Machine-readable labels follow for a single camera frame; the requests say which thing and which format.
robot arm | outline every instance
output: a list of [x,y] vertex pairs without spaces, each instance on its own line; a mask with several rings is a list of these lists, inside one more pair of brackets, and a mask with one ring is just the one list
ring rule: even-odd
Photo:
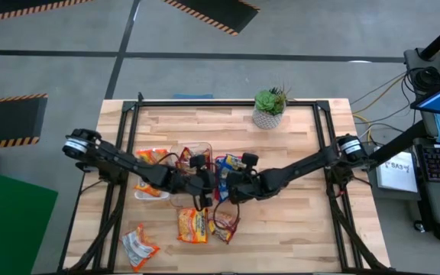
[[175,167],[145,163],[133,154],[125,153],[115,145],[103,141],[98,132],[86,129],[75,129],[67,136],[62,150],[68,157],[80,161],[76,164],[78,168],[83,169],[83,164],[98,168],[99,176],[104,180],[126,180],[122,179],[123,172],[128,171],[140,176],[154,189],[192,195],[195,204],[199,204],[196,207],[198,209],[212,205],[212,200],[206,195],[215,188],[215,177],[213,172],[201,169],[205,165],[203,156],[192,157],[190,165],[197,167],[197,172],[196,175],[186,175]]

potted plant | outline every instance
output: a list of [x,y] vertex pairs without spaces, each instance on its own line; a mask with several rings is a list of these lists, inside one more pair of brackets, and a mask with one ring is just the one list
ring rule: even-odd
[[274,87],[256,94],[252,118],[259,128],[272,129],[281,122],[286,108],[287,93],[283,87]]

succulent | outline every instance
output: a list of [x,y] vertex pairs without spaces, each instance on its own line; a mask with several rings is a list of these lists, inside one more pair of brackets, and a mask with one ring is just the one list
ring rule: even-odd
[[257,110],[271,115],[278,115],[283,113],[286,102],[286,92],[281,88],[274,87],[269,90],[260,91],[255,99]]

snack wrapper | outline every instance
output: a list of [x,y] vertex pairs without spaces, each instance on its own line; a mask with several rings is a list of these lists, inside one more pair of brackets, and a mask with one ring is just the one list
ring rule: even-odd
[[217,224],[219,226],[222,226],[223,228],[218,228],[216,226],[215,222],[213,221],[213,213],[211,213],[208,217],[208,227],[210,228],[210,232],[214,236],[228,244],[230,240],[234,237],[234,233],[237,230],[238,221],[236,223],[235,217],[224,212],[216,212],[215,219],[217,221]]
[[147,243],[142,224],[139,224],[137,230],[121,236],[121,242],[135,273],[160,250],[159,247]]
[[242,167],[243,163],[240,157],[236,157],[227,154],[225,157],[217,157],[215,163],[218,165],[217,180],[218,180],[218,193],[215,194],[215,198],[219,202],[224,202],[228,198],[227,188],[227,175],[232,170],[237,170]]
[[210,149],[205,149],[204,151],[200,151],[195,154],[188,147],[184,147],[183,152],[180,154],[180,158],[176,162],[176,168],[181,169],[189,174],[195,174],[196,168],[189,167],[189,159],[200,154],[205,156],[207,162],[211,161],[212,151]]
[[[149,150],[137,150],[137,157],[149,164],[155,164],[158,160],[161,160],[168,154],[166,149],[149,149]],[[161,164],[167,163],[167,158],[160,162]],[[149,184],[142,180],[135,186],[136,190],[140,190],[151,196],[159,197],[162,193],[160,190],[152,188]]]
[[179,210],[177,239],[193,244],[207,243],[206,211],[206,209],[197,211],[194,208]]

green mat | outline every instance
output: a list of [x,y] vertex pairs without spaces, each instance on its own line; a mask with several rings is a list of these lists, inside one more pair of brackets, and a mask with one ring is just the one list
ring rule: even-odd
[[0,176],[0,274],[31,274],[57,192]]

